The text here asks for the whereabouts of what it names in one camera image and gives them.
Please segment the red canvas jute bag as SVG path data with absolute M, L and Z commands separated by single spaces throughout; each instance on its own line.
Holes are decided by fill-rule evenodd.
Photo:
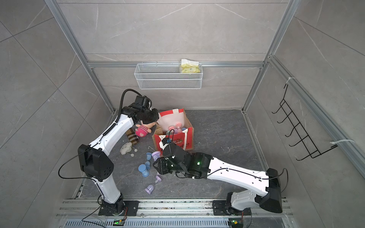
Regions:
M 168 127 L 175 126 L 177 122 L 182 123 L 182 129 L 178 130 L 175 128 L 174 130 L 169 131 Z M 188 120 L 184 109 L 173 109 L 159 113 L 156 129 L 152 135 L 156 151 L 163 151 L 160 145 L 164 138 L 172 139 L 174 144 L 185 151 L 194 149 L 194 128 Z

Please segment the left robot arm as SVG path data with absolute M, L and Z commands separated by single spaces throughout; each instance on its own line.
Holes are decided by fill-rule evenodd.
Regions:
M 85 174 L 80 179 L 94 182 L 101 194 L 104 215 L 126 214 L 123 196 L 117 188 L 113 170 L 114 164 L 109 155 L 120 138 L 138 122 L 144 124 L 155 123 L 159 119 L 157 109 L 152 108 L 152 101 L 133 89 L 122 93 L 120 107 L 116 119 L 112 124 L 90 144 L 82 144 L 78 148 L 80 169 Z

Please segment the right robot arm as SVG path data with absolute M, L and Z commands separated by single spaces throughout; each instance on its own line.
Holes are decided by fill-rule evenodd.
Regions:
M 224 162 L 205 153 L 190 153 L 173 142 L 172 136 L 162 136 L 156 141 L 161 155 L 153 167 L 160 175 L 175 174 L 181 179 L 216 180 L 244 188 L 243 192 L 230 192 L 226 197 L 225 213 L 236 213 L 251 207 L 280 214 L 282 193 L 280 177 L 288 175 L 269 168 L 266 171 L 245 169 Z

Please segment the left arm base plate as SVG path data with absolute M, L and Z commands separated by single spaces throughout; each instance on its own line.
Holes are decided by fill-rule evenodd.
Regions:
M 98 212 L 99 216 L 136 216 L 139 207 L 139 201 L 127 200 L 117 201 L 114 204 L 102 202 Z

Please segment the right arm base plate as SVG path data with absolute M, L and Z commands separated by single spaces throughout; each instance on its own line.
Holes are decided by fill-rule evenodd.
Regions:
M 249 208 L 244 210 L 234 209 L 232 206 L 229 206 L 225 200 L 213 200 L 212 201 L 213 214 L 215 216 L 251 216 L 252 212 Z

